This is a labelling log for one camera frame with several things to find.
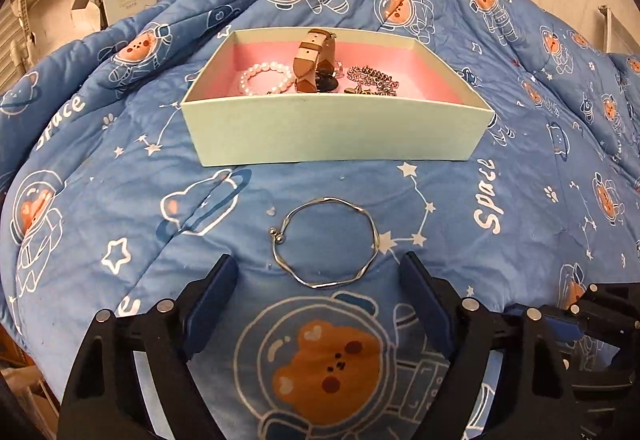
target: comforter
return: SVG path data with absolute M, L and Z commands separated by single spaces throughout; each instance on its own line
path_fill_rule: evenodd
M 292 25 L 417 38 L 495 110 L 471 159 L 203 168 L 180 99 L 233 30 Z M 602 54 L 529 0 L 162 0 L 1 97 L 0 321 L 62 397 L 95 312 L 145 312 L 230 253 L 238 286 L 190 362 L 227 438 L 408 439 L 446 363 L 399 289 L 401 255 L 492 310 L 640 280 L 636 112 L 638 58 Z M 242 138 L 216 129 L 215 145 Z M 333 291 L 284 272 L 269 234 L 327 196 L 367 209 L 381 234 L 366 275 Z M 305 280 L 345 279 L 370 256 L 369 226 L 311 207 L 282 253 Z M 601 343 L 571 346 L 586 369 L 606 360 Z M 496 356 L 469 437 L 498 370 Z

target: open cardboard box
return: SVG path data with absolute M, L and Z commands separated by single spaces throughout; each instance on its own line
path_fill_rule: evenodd
M 244 96 L 250 66 L 292 67 L 309 27 L 256 28 L 229 34 L 182 100 L 182 113 L 204 166 L 319 160 L 467 160 L 494 112 L 433 52 L 415 39 L 364 30 L 336 35 L 345 77 L 338 93 Z M 398 96 L 342 93 L 351 66 L 370 66 L 400 83 Z M 254 91 L 282 75 L 259 73 Z

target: pearl bracelet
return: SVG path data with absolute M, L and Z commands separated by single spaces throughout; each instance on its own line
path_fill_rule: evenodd
M 240 76 L 240 84 L 238 87 L 242 94 L 253 96 L 254 92 L 249 87 L 248 82 L 252 76 L 257 75 L 261 71 L 277 71 L 278 73 L 284 75 L 283 81 L 281 81 L 281 83 L 279 83 L 277 86 L 271 87 L 271 89 L 267 91 L 267 94 L 285 92 L 287 89 L 289 89 L 289 87 L 295 80 L 293 77 L 293 73 L 291 73 L 291 69 L 284 64 L 279 64 L 277 62 L 263 62 L 262 64 L 254 64 L 253 66 L 251 66 L 251 68 L 242 72 L 242 75 Z

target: silver screw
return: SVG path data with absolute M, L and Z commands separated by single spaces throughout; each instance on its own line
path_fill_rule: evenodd
M 462 308 L 469 310 L 470 312 L 475 312 L 480 308 L 480 303 L 472 297 L 467 297 L 462 299 Z
M 527 310 L 527 317 L 532 321 L 540 321 L 540 319 L 542 319 L 542 314 L 537 308 L 529 308 Z
M 109 317 L 111 317 L 111 312 L 108 310 L 100 310 L 97 314 L 95 314 L 95 320 L 99 323 L 108 321 Z
M 162 299 L 157 305 L 156 308 L 161 314 L 166 314 L 174 309 L 174 302 L 171 299 Z

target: paw print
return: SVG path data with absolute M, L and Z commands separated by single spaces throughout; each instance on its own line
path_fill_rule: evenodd
M 553 203 L 558 203 L 558 195 L 556 195 L 554 190 L 548 185 L 545 187 L 545 194 Z
M 102 117 L 102 130 L 104 131 L 105 129 L 107 129 L 111 123 L 113 123 L 113 121 L 117 120 L 118 117 L 114 117 L 113 113 L 109 113 L 107 116 L 103 116 Z

